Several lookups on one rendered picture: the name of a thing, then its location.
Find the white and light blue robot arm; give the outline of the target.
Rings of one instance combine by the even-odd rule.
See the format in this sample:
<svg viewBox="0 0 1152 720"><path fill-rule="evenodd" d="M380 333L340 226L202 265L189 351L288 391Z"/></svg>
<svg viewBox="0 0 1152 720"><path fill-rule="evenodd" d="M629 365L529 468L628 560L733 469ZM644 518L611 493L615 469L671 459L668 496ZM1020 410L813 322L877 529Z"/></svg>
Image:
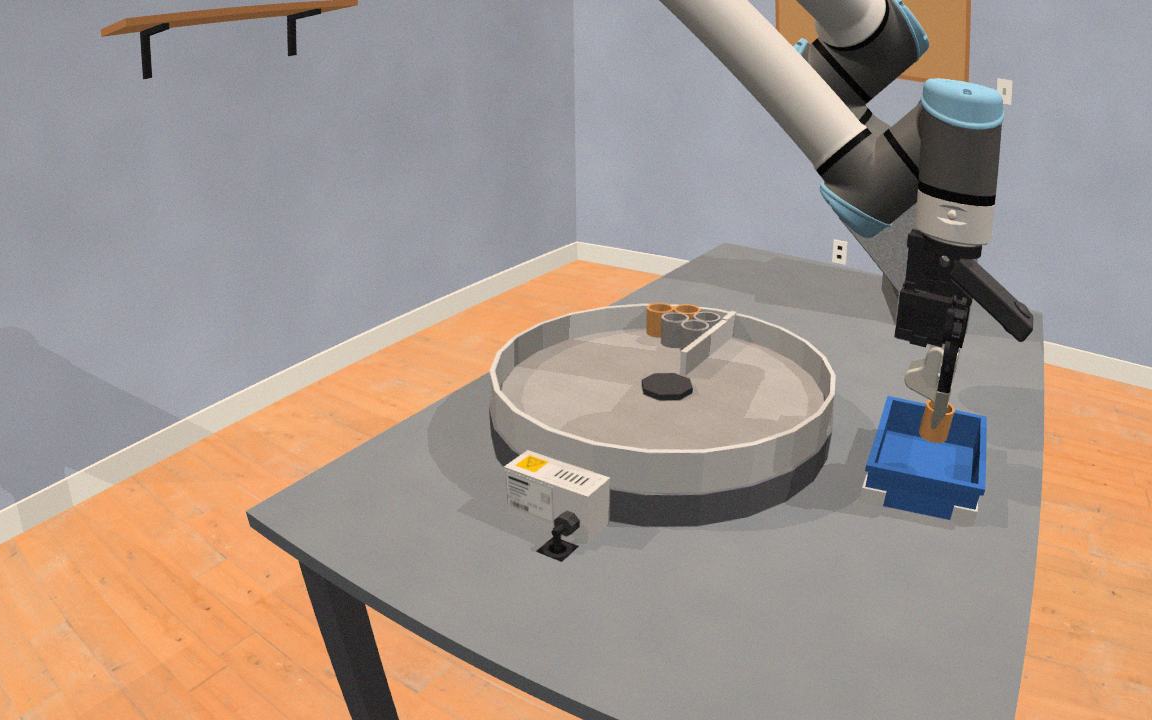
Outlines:
<svg viewBox="0 0 1152 720"><path fill-rule="evenodd" d="M902 0L796 0L819 37L794 46L748 0L659 1L812 161L826 181L823 199L852 232L874 237L916 202L916 229L932 240L991 242L1005 122L995 88L927 79L916 108L892 127L867 109L929 50ZM948 276L1015 340L1033 331L1028 306L973 259Z"/></svg>

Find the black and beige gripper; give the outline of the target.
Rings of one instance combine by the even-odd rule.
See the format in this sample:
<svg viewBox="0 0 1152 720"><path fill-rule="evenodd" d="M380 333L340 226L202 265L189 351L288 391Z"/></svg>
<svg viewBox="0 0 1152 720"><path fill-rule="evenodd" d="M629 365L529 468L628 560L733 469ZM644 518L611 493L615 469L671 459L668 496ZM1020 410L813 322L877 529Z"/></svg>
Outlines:
<svg viewBox="0 0 1152 720"><path fill-rule="evenodd" d="M904 381L909 389L933 402L931 429L935 429L945 418L950 400L956 361L972 305L972 296L948 274L960 259L980 258L982 245L952 245L914 229L908 234L908 270L900 291L893 338L910 341L909 344L931 344L927 356L910 363Z"/></svg>

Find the blue crate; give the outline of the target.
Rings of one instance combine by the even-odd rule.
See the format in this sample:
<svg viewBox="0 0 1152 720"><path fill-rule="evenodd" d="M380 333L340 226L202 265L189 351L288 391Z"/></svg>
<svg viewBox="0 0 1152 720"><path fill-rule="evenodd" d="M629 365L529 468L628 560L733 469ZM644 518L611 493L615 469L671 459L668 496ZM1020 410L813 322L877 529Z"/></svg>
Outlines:
<svg viewBox="0 0 1152 720"><path fill-rule="evenodd" d="M886 397L859 503L973 526L986 492L987 416L955 410L946 441L932 444L919 434L924 410L920 402Z"/></svg>

